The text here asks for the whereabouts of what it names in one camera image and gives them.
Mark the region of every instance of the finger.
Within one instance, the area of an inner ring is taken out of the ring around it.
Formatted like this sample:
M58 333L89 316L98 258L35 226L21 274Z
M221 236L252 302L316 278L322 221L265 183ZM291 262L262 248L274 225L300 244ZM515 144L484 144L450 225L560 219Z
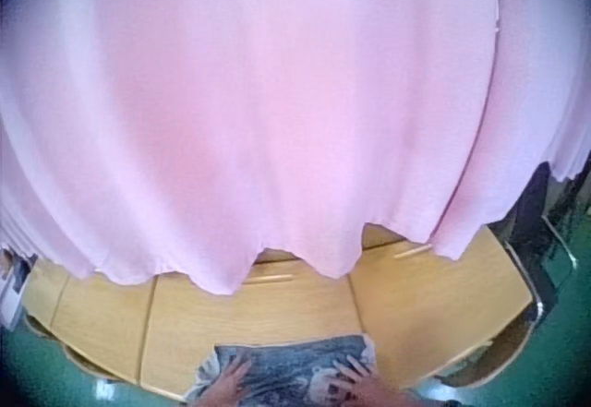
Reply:
M246 353L244 350L238 352L238 354L234 357L234 359L230 362L230 364L223 370L222 375L231 375L233 374L236 369L242 364L242 361Z
M248 396L249 393L250 393L249 387L243 387L243 388L239 389L236 392L235 401L239 402L239 401L243 400L246 396Z
M324 377L324 380L329 384L338 387L339 389L344 389L347 391L353 390L353 386L355 385L353 382L345 381L344 379L340 379L338 377Z
M248 370L250 370L251 366L252 363L250 361L245 361L244 363L242 363L233 373L235 381L240 382L242 378L245 376L245 374L248 373Z
M343 375L350 379L353 379L355 382L359 382L362 379L362 377L355 370L351 370L349 367L347 367L346 365L342 365L338 361L332 361L332 365L334 365L336 369Z
M351 363L351 365L353 366L353 368L357 371L357 373L359 375L361 375L362 377L368 377L371 375L371 373L369 373L369 370L367 370L359 361L357 361L353 356L351 356L350 354L347 355L347 361L349 361L349 363Z

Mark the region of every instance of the pink cloth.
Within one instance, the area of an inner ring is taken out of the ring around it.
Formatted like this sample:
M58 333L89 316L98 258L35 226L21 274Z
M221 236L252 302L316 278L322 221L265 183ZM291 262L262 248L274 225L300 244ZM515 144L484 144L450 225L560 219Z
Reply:
M591 143L588 0L500 1L495 60L498 0L7 0L0 242L213 293L265 247L340 277L366 222L458 257Z

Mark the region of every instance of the wooden desk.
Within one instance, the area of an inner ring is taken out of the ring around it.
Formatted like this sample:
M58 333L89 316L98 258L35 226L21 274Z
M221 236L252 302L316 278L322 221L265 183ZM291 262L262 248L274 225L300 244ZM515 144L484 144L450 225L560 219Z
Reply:
M361 331L376 342L382 375L407 387L495 337L531 302L488 229L456 262L430 252L396 257L414 247L402 241L370 249L338 281L300 260L257 264L233 296L205 293L179 274L140 286L118 286L102 275L79 281L41 261L24 301L96 365L177 400L215 344Z
M66 269L42 257L30 273L22 304L48 330L51 330L55 310L68 278Z
M500 333L531 302L519 272L488 229L455 262L424 252L392 259L402 242L364 253L350 279L378 368L408 387Z
M93 275L71 277L55 312L52 333L96 365L139 383L139 361L154 280L122 286Z
M158 279L140 385L180 400L215 344L277 344L361 332L347 279L305 262L258 264L233 296L205 293L186 276Z

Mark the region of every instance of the pink garment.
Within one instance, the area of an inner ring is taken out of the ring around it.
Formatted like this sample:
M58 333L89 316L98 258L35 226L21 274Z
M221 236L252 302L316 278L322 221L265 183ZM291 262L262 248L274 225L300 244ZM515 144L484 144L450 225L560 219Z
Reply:
M7 0L0 242L213 293L265 247L340 277L366 222L458 257L591 144L588 0L526 1L495 59L498 0Z

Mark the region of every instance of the pink curtain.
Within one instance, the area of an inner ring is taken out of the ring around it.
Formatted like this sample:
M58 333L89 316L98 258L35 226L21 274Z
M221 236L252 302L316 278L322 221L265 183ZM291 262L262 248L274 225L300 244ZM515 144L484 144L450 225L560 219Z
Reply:
M366 222L458 257L540 162L581 169L588 9L6 0L0 242L213 293L265 247L340 277Z

